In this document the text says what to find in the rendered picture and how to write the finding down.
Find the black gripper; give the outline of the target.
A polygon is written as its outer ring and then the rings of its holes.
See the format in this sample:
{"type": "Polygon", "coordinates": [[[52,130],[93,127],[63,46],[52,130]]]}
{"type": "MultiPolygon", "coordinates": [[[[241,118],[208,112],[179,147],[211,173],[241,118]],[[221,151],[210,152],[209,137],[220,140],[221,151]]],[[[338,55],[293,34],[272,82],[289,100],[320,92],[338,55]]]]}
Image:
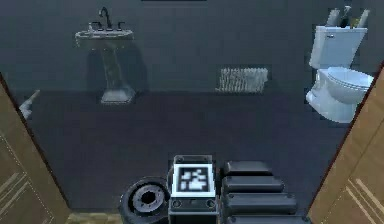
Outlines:
{"type": "Polygon", "coordinates": [[[162,177],[144,177],[120,197],[123,224],[168,224],[170,194],[162,177]]]}

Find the brown wooden door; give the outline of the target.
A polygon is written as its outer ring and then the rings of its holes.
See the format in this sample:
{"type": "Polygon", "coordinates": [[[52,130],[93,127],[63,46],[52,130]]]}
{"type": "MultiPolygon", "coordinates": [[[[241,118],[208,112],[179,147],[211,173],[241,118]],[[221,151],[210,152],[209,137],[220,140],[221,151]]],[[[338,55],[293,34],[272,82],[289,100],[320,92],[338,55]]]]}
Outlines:
{"type": "Polygon", "coordinates": [[[0,74],[0,224],[65,224],[69,214],[0,74]]]}
{"type": "Polygon", "coordinates": [[[384,61],[307,217],[312,224],[384,224],[384,61]]]}

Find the pale grey angular object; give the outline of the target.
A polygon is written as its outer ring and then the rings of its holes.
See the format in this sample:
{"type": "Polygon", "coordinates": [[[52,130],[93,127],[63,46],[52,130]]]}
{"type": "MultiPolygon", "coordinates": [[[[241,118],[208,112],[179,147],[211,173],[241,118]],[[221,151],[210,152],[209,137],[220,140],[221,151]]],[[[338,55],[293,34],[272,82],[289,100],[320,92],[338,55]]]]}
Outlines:
{"type": "Polygon", "coordinates": [[[31,107],[32,107],[33,101],[39,96],[39,94],[40,94],[40,91],[35,90],[34,93],[19,106],[19,110],[22,113],[22,116],[25,120],[27,120],[29,116],[32,114],[31,107]]]}

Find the black sink faucet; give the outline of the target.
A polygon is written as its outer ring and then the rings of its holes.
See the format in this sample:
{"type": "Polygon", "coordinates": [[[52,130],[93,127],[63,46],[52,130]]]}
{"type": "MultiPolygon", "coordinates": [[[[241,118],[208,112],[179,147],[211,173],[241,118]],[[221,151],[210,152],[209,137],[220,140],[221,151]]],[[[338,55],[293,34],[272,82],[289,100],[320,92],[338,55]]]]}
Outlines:
{"type": "Polygon", "coordinates": [[[104,18],[106,20],[106,27],[103,27],[103,24],[100,21],[92,21],[91,22],[91,24],[96,24],[97,25],[97,30],[98,31],[114,31],[114,30],[122,31],[123,30],[121,25],[124,24],[124,21],[119,21],[117,23],[116,28],[113,28],[112,20],[111,20],[111,17],[109,15],[109,11],[108,11],[108,9],[106,7],[102,7],[98,11],[98,15],[101,18],[104,18]]]}

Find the white toilet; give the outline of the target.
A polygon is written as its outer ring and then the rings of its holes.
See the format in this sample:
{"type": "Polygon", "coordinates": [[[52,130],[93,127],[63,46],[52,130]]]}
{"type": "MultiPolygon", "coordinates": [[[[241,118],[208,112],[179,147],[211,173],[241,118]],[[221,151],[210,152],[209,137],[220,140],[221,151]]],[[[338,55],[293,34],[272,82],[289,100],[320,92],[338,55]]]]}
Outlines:
{"type": "Polygon", "coordinates": [[[367,28],[317,26],[309,65],[316,79],[306,94],[310,106],[337,123],[350,123],[373,77],[351,68],[367,28]]]}

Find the dark bottle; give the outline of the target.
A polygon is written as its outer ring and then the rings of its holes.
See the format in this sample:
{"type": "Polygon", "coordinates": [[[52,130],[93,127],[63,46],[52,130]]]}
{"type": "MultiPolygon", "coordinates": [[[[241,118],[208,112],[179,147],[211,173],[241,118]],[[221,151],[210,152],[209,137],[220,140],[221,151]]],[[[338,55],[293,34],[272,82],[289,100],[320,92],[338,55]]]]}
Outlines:
{"type": "Polygon", "coordinates": [[[341,28],[345,28],[349,24],[349,13],[350,13],[350,10],[351,10],[351,6],[350,5],[346,5],[344,7],[343,15],[342,15],[342,17],[340,19],[340,24],[339,24],[339,26],[341,28]]]}

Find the grey pedestal sink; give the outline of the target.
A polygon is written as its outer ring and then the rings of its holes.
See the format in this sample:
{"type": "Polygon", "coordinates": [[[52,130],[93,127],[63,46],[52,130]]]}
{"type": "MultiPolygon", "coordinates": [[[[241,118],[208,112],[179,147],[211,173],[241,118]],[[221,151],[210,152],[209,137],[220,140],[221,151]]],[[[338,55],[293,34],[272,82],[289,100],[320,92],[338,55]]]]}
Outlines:
{"type": "Polygon", "coordinates": [[[102,104],[128,104],[135,97],[135,90],[122,76],[117,51],[134,40],[131,30],[87,30],[76,32],[76,45],[101,53],[106,87],[101,97],[102,104]]]}

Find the white ribbed wall vent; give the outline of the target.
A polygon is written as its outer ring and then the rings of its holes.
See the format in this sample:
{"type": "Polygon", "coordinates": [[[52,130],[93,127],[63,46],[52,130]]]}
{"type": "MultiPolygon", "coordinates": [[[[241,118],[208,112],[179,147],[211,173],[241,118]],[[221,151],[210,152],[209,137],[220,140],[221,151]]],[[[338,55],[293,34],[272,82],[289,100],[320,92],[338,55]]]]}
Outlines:
{"type": "Polygon", "coordinates": [[[223,68],[216,91],[228,93],[260,93],[268,81],[266,68],[223,68]]]}

